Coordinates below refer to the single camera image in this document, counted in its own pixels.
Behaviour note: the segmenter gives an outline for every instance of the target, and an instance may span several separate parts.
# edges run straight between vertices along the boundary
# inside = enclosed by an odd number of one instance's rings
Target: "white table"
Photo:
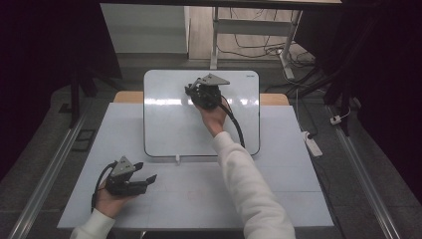
[[[158,174],[146,194],[130,201],[114,227],[127,230],[241,229],[213,156],[201,162],[160,161],[143,149],[142,104],[110,104],[91,153],[59,222],[72,229],[91,214],[91,195],[103,168],[125,155],[144,167],[132,181]],[[258,168],[286,208],[295,227],[332,226],[317,176],[292,107],[261,107]]]

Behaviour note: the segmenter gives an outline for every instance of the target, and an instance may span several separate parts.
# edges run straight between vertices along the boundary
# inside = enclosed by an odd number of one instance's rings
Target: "hand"
[[[114,196],[105,189],[105,186],[104,180],[97,194],[96,210],[109,218],[115,218],[124,204],[136,196]]]
[[[228,108],[226,100],[222,99],[221,102],[223,106]],[[223,124],[227,114],[220,107],[217,107],[213,110],[204,110],[196,105],[195,107],[201,113],[202,121],[204,122],[205,126],[208,128],[208,131],[210,131],[213,137],[215,137],[218,133],[224,130]]]

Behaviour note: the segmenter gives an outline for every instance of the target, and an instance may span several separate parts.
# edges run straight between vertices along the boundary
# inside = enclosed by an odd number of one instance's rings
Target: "white sleeve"
[[[277,201],[249,152],[226,131],[214,137],[213,147],[224,182],[245,224],[247,239],[296,238],[285,209]]]
[[[94,209],[87,223],[74,229],[71,239],[106,239],[114,221]]]

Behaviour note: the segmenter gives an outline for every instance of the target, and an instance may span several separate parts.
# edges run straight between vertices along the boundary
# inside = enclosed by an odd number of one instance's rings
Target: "metal frame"
[[[203,6],[203,7],[236,7],[265,8],[285,10],[315,10],[315,11],[362,11],[377,8],[383,0],[370,3],[327,3],[307,1],[280,0],[101,0],[100,3],[172,5],[172,6]]]
[[[329,113],[333,116],[333,113],[330,107],[326,107]],[[347,154],[350,164],[356,174],[357,179],[359,180],[363,191],[365,192],[366,198],[371,205],[378,223],[381,227],[381,230],[384,232],[385,238],[388,239],[400,239],[400,234],[395,226],[393,219],[391,218],[390,213],[388,212],[387,207],[385,206],[384,201],[379,195],[378,191],[375,188],[375,185],[372,182],[372,179],[369,175],[369,172],[366,170],[366,166],[360,159],[359,153],[354,147],[353,141],[349,136],[344,134],[344,131],[341,130],[339,126],[335,129],[338,138]]]
[[[71,150],[72,144],[87,118],[88,111],[91,109],[93,100],[87,99],[86,101],[87,103],[83,106],[83,113],[81,114],[81,117],[76,122],[75,126],[68,130],[64,139],[60,143],[59,148],[54,154],[47,169],[44,171],[43,176],[19,216],[19,219],[16,221],[8,239],[26,238],[31,230],[31,227],[34,224],[34,221],[37,218],[37,215],[40,212],[44,201],[46,200],[50,189],[52,188],[57,175],[68,156],[69,151]]]
[[[254,21],[237,19],[220,19],[218,17],[218,7],[213,8],[213,42],[211,50],[210,69],[217,69],[218,34],[243,34],[243,35],[266,35],[287,37],[284,50],[280,54],[283,70],[288,80],[295,78],[292,69],[289,66],[287,55],[292,45],[293,38],[298,28],[299,19],[302,11],[295,14],[292,22],[274,22],[274,21]]]

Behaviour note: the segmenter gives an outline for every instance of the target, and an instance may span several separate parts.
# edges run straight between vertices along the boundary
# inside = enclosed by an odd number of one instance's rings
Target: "whiteboard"
[[[260,149],[259,77],[252,71],[161,71],[144,77],[144,148],[150,156],[216,155],[212,135],[184,87],[213,74],[230,82],[219,86],[242,129],[249,153]],[[235,126],[226,117],[224,129],[240,142]]]

